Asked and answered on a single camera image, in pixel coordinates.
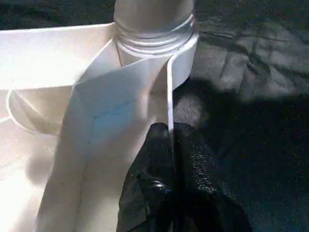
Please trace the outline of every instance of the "black fabric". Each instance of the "black fabric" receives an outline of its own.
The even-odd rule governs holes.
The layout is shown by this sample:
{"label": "black fabric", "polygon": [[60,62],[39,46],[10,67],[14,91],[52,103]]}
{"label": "black fabric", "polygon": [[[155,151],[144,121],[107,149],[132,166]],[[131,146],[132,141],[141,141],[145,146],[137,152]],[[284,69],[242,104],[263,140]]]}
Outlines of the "black fabric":
{"label": "black fabric", "polygon": [[306,5],[215,5],[197,9],[201,36],[175,120],[206,138],[224,194],[253,231],[309,231]]}

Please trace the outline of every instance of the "gloved hand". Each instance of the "gloved hand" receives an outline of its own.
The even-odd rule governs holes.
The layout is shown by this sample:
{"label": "gloved hand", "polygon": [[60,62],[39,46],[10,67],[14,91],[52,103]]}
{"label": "gloved hand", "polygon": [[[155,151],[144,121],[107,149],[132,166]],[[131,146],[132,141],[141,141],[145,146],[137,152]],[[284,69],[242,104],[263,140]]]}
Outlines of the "gloved hand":
{"label": "gloved hand", "polygon": [[153,124],[119,201],[117,232],[250,232],[242,208],[222,194],[212,151],[191,126]]}

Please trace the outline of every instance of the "black glove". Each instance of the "black glove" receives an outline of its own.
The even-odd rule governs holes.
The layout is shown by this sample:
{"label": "black glove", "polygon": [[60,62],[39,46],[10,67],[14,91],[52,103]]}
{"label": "black glove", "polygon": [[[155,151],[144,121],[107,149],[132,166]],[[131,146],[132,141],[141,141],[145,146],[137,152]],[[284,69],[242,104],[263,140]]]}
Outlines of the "black glove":
{"label": "black glove", "polygon": [[153,124],[131,165],[119,202],[117,232],[249,232],[242,208],[222,194],[220,173],[203,137],[175,124]]}

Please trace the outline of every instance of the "bottle neck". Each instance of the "bottle neck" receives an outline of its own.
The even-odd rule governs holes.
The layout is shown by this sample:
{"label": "bottle neck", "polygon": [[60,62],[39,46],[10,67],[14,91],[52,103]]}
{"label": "bottle neck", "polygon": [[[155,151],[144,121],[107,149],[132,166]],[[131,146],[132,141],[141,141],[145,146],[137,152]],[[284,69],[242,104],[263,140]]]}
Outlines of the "bottle neck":
{"label": "bottle neck", "polygon": [[114,16],[117,42],[146,55],[178,49],[193,33],[193,3],[193,0],[117,0]]}

